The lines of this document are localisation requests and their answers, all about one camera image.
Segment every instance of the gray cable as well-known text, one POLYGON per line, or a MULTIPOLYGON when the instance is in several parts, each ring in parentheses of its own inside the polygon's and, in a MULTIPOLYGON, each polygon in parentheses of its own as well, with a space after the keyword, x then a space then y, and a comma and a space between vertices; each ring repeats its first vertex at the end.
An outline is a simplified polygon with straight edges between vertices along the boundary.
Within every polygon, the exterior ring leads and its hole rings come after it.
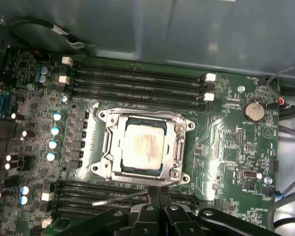
POLYGON ((279 207, 282 207, 282 206, 289 204, 291 202, 294 202, 294 201, 295 201, 295 192, 278 200, 269 208, 268 215, 267 215, 267 226, 268 226, 269 230, 274 231, 274 212, 275 212, 275 210, 278 209, 279 207))
POLYGON ((287 195, 293 188, 295 188, 295 181, 282 192, 282 195, 287 195))
POLYGON ((291 129, 291 128, 283 126, 283 125, 279 125, 279 131, 286 133, 286 134, 295 135, 295 129, 291 129))
POLYGON ((289 67, 289 68, 286 68, 284 70, 281 70, 279 71, 278 73, 276 73, 275 75, 272 75, 268 81, 266 82, 266 88, 267 90, 272 94, 273 97, 275 97, 276 100, 278 100, 280 98, 280 95, 274 91, 274 89, 271 87, 271 83, 274 79, 276 79, 278 76, 282 75, 282 74, 285 74, 287 72, 290 72, 292 70, 295 70, 295 66, 292 66, 292 67, 289 67))
POLYGON ((92 206, 95 207, 95 206, 101 206, 101 205, 105 205, 105 204, 112 203, 112 202, 122 201, 122 200, 125 200, 125 199, 128 199, 128 198, 133 198, 133 197, 136 197, 136 196, 144 195, 146 193, 148 193, 148 192, 146 190, 144 190, 144 191, 136 192, 136 193, 133 193, 133 194, 129 194, 127 196, 120 196, 120 197, 116 197, 116 198, 110 198, 110 199, 107 199, 107 200, 92 202, 92 206))

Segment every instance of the white connector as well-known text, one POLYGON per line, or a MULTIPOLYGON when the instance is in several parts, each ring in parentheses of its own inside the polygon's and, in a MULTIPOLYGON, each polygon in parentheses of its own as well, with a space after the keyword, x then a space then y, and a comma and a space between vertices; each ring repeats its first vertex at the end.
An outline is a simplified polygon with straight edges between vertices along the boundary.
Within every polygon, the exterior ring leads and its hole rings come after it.
POLYGON ((207 73, 206 82, 214 82, 214 81, 216 81, 216 74, 207 73))
POLYGON ((214 93, 205 93, 204 101, 214 101, 214 93))
POLYGON ((66 76, 66 75, 60 75, 58 82, 68 85, 68 84, 70 84, 70 78, 69 78, 69 76, 66 76))
POLYGON ((72 60, 71 57, 62 57, 61 63, 64 64, 64 65, 72 66, 73 65, 73 60, 72 60))
POLYGON ((42 224, 41 224, 41 228, 47 228, 47 226, 51 225, 51 223, 53 222, 51 217, 48 217, 47 219, 44 219, 42 224))
POLYGON ((54 199, 54 196, 55 196, 54 193, 42 193, 41 200, 45 202, 49 202, 54 199))

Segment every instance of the motherboard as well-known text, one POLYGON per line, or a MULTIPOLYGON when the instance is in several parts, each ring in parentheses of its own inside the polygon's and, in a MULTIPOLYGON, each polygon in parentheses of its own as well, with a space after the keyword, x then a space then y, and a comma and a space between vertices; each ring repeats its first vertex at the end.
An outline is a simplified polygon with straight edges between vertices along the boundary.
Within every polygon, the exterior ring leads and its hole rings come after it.
MULTIPOLYGON (((148 185, 261 227, 279 108, 266 78, 10 49, 0 70, 0 235, 56 235, 148 185)), ((272 86, 279 92, 277 82, 272 86)))

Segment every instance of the cpu socket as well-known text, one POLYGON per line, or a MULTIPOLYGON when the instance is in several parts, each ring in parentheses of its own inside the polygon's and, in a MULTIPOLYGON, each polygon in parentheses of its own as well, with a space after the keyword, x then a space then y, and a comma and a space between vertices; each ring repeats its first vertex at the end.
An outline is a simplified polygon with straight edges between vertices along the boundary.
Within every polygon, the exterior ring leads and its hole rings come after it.
POLYGON ((106 123, 102 158, 93 173, 107 181, 162 186, 185 184, 182 172, 186 132, 194 122, 180 114, 115 108, 101 111, 106 123))

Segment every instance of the white label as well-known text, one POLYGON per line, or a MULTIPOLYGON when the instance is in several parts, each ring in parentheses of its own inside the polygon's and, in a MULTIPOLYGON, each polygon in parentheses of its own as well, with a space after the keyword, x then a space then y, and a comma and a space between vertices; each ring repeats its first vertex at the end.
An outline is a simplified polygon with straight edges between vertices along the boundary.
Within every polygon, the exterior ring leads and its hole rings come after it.
POLYGON ((57 34, 60 35, 69 35, 66 31, 64 31, 63 29, 59 28, 58 26, 55 26, 51 29, 53 32, 56 32, 57 34))

